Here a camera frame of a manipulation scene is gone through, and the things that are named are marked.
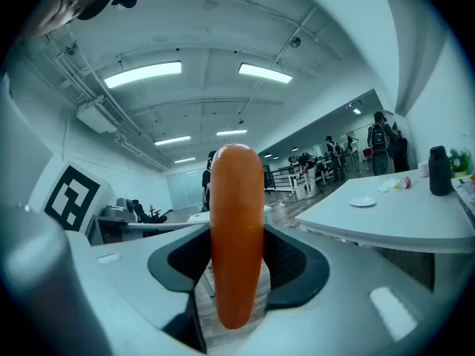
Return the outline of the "grey desktop machine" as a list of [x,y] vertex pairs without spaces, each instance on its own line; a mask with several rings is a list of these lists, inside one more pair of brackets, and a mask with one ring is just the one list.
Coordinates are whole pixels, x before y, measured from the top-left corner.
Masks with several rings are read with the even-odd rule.
[[122,220],[126,223],[134,221],[134,215],[126,207],[116,205],[105,206],[101,212],[101,216]]

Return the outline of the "orange sausage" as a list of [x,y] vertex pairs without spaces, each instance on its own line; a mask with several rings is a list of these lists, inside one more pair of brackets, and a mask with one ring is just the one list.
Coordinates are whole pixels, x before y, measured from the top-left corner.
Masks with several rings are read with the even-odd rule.
[[217,315],[227,329],[244,326],[263,257],[264,182],[259,156],[224,145],[211,167],[210,234]]

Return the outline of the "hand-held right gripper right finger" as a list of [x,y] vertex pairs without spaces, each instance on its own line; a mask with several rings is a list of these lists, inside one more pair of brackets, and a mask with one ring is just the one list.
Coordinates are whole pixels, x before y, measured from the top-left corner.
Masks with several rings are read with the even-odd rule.
[[404,354],[437,308],[433,294],[377,252],[266,225],[271,290],[237,356]]

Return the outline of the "white side desk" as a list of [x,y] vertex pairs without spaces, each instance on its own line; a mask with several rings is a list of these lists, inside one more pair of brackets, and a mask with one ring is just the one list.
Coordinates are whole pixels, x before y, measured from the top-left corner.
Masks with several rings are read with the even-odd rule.
[[[272,223],[272,218],[271,218],[271,207],[268,206],[268,205],[265,205],[264,206],[264,222],[266,224],[271,224]],[[210,220],[210,213],[209,212],[203,212],[203,213],[199,213],[199,214],[194,214],[194,215],[191,215],[188,219],[188,222],[189,223],[192,223],[192,222],[205,222],[205,221],[209,221]]]

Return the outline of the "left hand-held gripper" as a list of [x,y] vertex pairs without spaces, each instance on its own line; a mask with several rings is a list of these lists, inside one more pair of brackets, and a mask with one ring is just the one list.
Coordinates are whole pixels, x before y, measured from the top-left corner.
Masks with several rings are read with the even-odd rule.
[[28,205],[63,229],[88,236],[94,217],[113,202],[109,182],[75,162],[52,159],[40,174]]

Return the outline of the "black office chair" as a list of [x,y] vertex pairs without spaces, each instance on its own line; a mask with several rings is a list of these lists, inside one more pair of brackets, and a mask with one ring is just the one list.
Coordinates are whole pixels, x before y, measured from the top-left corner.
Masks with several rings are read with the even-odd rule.
[[127,207],[136,214],[139,223],[162,224],[167,220],[166,215],[162,217],[148,216],[139,200],[127,200]]

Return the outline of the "black metal railing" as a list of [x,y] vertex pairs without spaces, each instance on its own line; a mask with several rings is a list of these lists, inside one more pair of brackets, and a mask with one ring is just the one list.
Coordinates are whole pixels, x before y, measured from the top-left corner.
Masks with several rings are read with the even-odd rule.
[[293,192],[294,182],[293,175],[294,170],[292,167],[287,166],[285,168],[279,168],[272,170],[270,165],[263,166],[264,172],[264,189],[266,191],[289,191]]

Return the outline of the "ceiling pipe bundle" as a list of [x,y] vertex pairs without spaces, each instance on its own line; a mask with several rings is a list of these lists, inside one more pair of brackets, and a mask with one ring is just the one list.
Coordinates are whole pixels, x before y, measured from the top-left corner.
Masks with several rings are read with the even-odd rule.
[[159,171],[168,170],[169,157],[154,147],[152,138],[145,131],[139,129],[138,124],[115,100],[104,81],[91,67],[77,41],[73,40],[69,33],[58,36],[46,35],[42,55],[79,94],[78,106],[94,100],[100,95],[110,99],[112,105],[124,118],[123,124],[111,133],[116,135],[116,142],[120,146]]

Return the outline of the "black bag with greens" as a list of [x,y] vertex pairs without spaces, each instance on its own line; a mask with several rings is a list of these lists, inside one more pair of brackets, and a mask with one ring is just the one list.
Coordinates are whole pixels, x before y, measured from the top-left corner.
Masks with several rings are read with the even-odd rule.
[[445,147],[439,145],[430,149],[428,160],[430,192],[438,197],[451,192],[451,163]]

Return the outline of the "grey desk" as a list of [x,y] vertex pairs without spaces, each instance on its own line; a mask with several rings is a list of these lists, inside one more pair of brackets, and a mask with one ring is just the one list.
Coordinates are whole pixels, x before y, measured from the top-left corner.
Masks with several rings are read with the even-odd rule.
[[188,228],[193,225],[207,225],[208,220],[201,220],[195,222],[172,222],[172,223],[138,223],[129,222],[126,219],[118,217],[101,217],[93,215],[85,232],[85,236],[91,245],[104,244],[105,235],[102,231],[118,230],[122,235],[127,234],[131,239],[135,240],[139,233],[158,231],[164,234],[170,231],[176,231],[183,228]]

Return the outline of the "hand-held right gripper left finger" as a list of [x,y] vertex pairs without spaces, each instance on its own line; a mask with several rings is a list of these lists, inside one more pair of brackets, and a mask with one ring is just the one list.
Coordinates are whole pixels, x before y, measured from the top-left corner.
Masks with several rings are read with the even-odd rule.
[[211,257],[209,227],[92,246],[69,232],[73,265],[114,355],[204,355],[194,288]]

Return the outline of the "white ceiling air conditioner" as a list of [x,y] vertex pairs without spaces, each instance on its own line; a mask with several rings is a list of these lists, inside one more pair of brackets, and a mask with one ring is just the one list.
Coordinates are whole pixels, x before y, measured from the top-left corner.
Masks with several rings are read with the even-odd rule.
[[124,122],[110,99],[103,95],[80,105],[76,118],[98,134],[113,133]]

